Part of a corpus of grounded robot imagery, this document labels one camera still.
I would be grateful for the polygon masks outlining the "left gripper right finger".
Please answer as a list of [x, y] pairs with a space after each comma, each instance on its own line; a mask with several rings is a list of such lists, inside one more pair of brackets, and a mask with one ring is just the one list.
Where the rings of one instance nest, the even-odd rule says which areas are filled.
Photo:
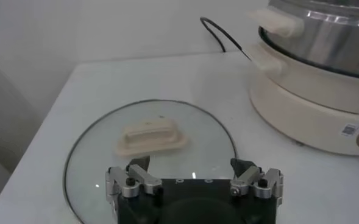
[[279, 169], [270, 168], [266, 172], [252, 161], [232, 158], [230, 165], [234, 178], [230, 180], [230, 194], [242, 197], [253, 193], [260, 199], [276, 199], [276, 206], [283, 203], [283, 173]]

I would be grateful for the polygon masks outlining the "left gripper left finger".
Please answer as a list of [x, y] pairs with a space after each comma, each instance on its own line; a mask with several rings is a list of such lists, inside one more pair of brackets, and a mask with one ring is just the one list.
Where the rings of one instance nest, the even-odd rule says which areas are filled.
[[163, 193], [163, 181], [148, 173], [150, 156], [132, 159], [125, 169], [109, 167], [105, 173], [106, 199], [112, 213], [119, 209], [119, 197], [136, 198], [143, 191], [147, 195]]

